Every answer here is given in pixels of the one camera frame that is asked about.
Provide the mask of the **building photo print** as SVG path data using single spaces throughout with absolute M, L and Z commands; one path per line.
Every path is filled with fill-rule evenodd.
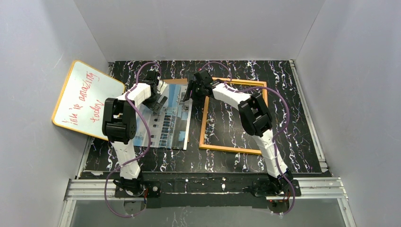
M 147 121 L 150 137 L 143 121 L 137 116 L 134 146 L 147 147 L 150 140 L 152 148 L 187 149 L 192 100 L 183 101 L 186 91 L 186 85 L 164 84 L 158 102 L 162 101 L 163 97 L 166 97 L 166 101 L 160 112 L 153 113 L 143 104 L 137 107 Z

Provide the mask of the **yellow wooden picture frame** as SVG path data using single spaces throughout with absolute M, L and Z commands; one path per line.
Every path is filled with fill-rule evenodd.
M 267 86 L 267 82 L 265 82 L 265 81 L 244 80 L 244 79 L 233 79 L 231 82 L 229 82 L 229 84 L 244 85 L 244 86 L 251 86 L 251 87 L 258 87 L 258 86 L 266 87 Z M 261 152 L 257 149 L 232 148 L 232 147 L 224 147 L 224 146 L 206 144 L 205 143 L 205 135 L 206 135 L 208 111 L 209 111 L 209 97 L 205 97 L 201 130 L 200 130 L 199 148 L 216 150 L 216 151 L 224 151 L 224 152 L 236 152 L 236 153 L 245 153 L 245 154 L 251 154 L 251 155 L 261 155 Z

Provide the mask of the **brown cardboard backing board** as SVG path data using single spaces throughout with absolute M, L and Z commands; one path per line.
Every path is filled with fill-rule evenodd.
M 186 149 L 192 102 L 183 102 L 187 90 L 187 79 L 166 79 L 167 87 L 162 95 L 168 100 L 158 116 L 160 123 L 159 146 L 173 149 Z

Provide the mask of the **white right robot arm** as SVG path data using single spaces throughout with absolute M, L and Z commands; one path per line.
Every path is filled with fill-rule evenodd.
M 262 94 L 249 94 L 249 89 L 237 90 L 226 81 L 213 79 L 207 70 L 189 80 L 183 101 L 204 100 L 206 97 L 224 102 L 239 111 L 242 127 L 257 143 L 268 174 L 278 181 L 290 182 L 290 171 L 284 163 L 272 132 L 273 117 Z

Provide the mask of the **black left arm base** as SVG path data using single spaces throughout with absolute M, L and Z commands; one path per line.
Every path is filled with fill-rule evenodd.
M 116 198 L 158 198 L 160 197 L 161 183 L 156 181 L 143 180 L 128 180 L 120 181 L 113 180 L 116 185 Z

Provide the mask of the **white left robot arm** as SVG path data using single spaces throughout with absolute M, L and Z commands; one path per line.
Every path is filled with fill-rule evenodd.
M 162 93 L 167 84 L 160 81 L 158 71 L 147 72 L 131 89 L 117 98 L 107 98 L 104 105 L 102 132 L 111 142 L 120 163 L 120 177 L 134 180 L 139 177 L 140 166 L 134 149 L 137 116 L 146 124 L 138 109 L 143 104 L 154 114 L 161 111 L 167 97 Z

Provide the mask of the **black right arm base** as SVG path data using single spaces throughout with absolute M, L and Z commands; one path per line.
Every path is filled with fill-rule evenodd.
M 273 203 L 289 202 L 293 197 L 302 195 L 298 181 L 290 182 L 285 179 L 273 182 L 268 179 L 258 179 L 252 182 L 249 192 L 255 197 L 273 197 L 273 199 L 268 199 Z

